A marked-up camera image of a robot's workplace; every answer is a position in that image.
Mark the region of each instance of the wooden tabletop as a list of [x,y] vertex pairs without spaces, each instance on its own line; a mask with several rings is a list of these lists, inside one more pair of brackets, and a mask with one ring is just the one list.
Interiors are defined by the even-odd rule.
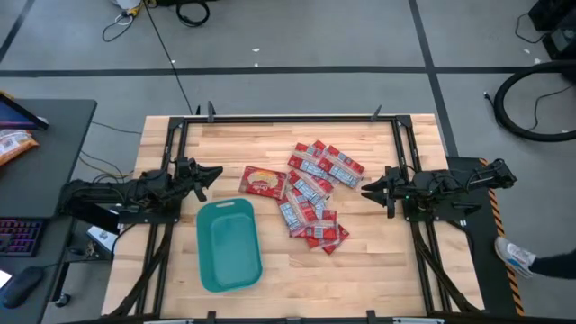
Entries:
[[[146,119],[135,175],[160,167],[168,119]],[[422,167],[447,168],[435,116],[415,114],[412,121]],[[400,206],[396,218],[389,220],[382,206],[363,198],[357,189],[339,184],[328,208],[338,211],[350,237],[328,256],[322,250],[309,250],[302,238],[288,237],[274,200],[238,192],[246,165],[289,171],[286,163],[295,144],[315,140],[334,145],[365,166],[360,185],[377,180],[385,166],[398,165],[392,126],[385,122],[190,126],[185,155],[206,167],[224,167],[206,191],[208,202],[244,197],[254,205],[264,274],[256,285],[237,292],[212,293],[203,288],[195,227],[203,204],[190,194],[174,229],[162,318],[205,318],[208,311],[217,311],[219,318],[363,317],[366,310],[375,310],[377,316],[425,314],[410,225]],[[174,144],[175,154],[177,141]],[[445,223],[435,226],[446,272],[469,301],[482,308],[466,236]],[[116,308],[138,279],[148,232],[148,225],[136,226],[117,244],[103,314]],[[436,280],[429,272],[439,309]],[[151,311],[155,278],[151,282],[147,311]]]

